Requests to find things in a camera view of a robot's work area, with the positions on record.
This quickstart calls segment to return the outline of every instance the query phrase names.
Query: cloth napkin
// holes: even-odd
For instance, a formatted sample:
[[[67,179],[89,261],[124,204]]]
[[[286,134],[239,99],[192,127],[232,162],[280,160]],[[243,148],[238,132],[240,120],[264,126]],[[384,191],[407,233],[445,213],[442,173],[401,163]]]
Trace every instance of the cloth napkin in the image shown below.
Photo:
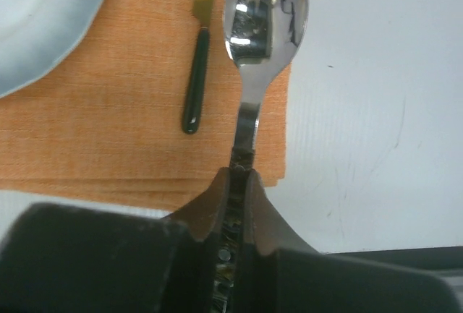
[[[54,71],[0,99],[0,189],[177,208],[227,166],[241,93],[215,0],[203,116],[180,127],[199,30],[192,0],[105,0]],[[255,168],[284,177],[289,68],[264,100]]]

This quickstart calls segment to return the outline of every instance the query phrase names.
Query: knife blade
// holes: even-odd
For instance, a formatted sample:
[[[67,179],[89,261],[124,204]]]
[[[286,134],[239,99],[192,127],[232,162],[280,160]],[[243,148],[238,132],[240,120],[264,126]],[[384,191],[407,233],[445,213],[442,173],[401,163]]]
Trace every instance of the knife blade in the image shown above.
[[[193,15],[200,22],[200,31],[197,35],[195,55],[193,57],[190,82],[185,96],[182,130],[186,134],[194,134],[199,129],[205,76],[208,64],[209,51],[209,24],[214,0],[193,0]]]

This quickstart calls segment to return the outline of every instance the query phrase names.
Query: spoon bowl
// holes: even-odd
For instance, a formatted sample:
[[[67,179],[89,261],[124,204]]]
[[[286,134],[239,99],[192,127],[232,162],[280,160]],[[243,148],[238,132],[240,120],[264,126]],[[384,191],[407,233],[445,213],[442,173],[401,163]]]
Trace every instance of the spoon bowl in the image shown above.
[[[225,46],[242,78],[233,169],[252,168],[260,106],[267,87],[296,55],[308,5],[308,0],[225,0]]]

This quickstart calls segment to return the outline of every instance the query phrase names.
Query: knife handle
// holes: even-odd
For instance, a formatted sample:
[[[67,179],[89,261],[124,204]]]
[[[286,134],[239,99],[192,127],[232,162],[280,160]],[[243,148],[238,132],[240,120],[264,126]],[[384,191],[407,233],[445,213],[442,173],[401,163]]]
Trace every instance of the knife handle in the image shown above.
[[[195,57],[190,72],[190,83],[182,117],[182,130],[194,134],[200,126],[203,107],[205,74],[208,67],[209,29],[202,27],[197,34]]]

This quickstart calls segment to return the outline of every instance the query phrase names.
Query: spoon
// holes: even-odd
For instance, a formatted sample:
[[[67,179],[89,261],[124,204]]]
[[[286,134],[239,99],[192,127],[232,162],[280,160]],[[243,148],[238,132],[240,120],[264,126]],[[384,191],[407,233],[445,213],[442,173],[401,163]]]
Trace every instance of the spoon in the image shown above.
[[[294,58],[305,32],[308,0],[225,0],[225,46],[242,78],[230,168],[249,171],[267,87]]]

